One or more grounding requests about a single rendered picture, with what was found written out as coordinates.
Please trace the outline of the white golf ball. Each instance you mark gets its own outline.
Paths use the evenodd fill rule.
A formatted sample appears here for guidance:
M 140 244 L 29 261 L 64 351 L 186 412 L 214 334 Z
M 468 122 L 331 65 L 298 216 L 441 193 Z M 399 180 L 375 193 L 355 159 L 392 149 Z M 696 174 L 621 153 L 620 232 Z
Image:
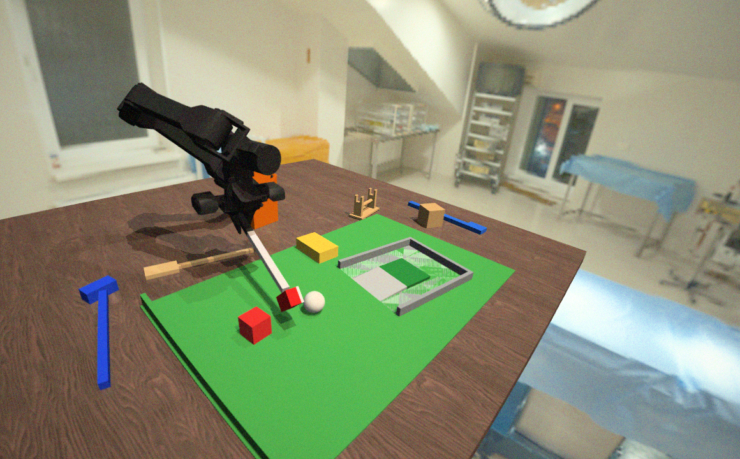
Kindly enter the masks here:
M 304 306 L 308 312 L 316 313 L 324 308 L 325 300 L 319 291 L 310 291 L 305 295 Z

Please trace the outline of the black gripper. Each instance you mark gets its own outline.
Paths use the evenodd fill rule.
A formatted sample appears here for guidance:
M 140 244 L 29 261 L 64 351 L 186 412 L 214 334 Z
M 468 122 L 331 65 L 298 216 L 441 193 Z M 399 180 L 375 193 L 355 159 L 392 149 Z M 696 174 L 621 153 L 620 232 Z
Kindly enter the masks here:
M 251 183 L 253 183 L 253 177 L 255 177 L 255 171 L 244 168 L 222 168 L 224 173 L 224 180 L 226 181 L 235 177 L 235 181 L 244 180 L 244 175 L 251 177 Z M 266 183 L 270 186 L 270 200 L 279 201 L 285 200 L 285 189 L 277 185 L 274 181 Z M 207 215 L 216 213 L 220 208 L 222 212 L 229 213 L 233 225 L 236 227 L 238 233 L 241 233 L 241 226 L 239 220 L 239 211 L 236 209 L 235 204 L 232 201 L 226 201 L 224 194 L 215 196 L 212 192 L 206 191 L 191 196 L 192 206 L 198 215 Z M 251 225 L 251 219 L 253 218 L 256 210 L 248 211 L 244 213 L 247 221 Z

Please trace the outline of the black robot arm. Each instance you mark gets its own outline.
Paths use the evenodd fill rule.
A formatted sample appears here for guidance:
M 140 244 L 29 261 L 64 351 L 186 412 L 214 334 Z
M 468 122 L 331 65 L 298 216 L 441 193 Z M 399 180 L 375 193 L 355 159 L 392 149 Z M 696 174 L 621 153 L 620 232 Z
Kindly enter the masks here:
M 251 130 L 244 121 L 219 108 L 204 105 L 189 107 L 156 93 L 138 82 L 117 107 L 122 121 L 138 128 L 154 129 L 188 154 L 198 159 L 224 188 L 224 199 L 232 201 L 240 213 L 258 210 L 270 198 L 270 186 L 244 175 L 244 180 L 229 178 L 222 168 L 244 168 L 263 175 L 279 169 L 281 153 L 268 143 L 252 142 Z M 237 127 L 235 133 L 231 130 Z M 218 153 L 221 148 L 221 153 Z

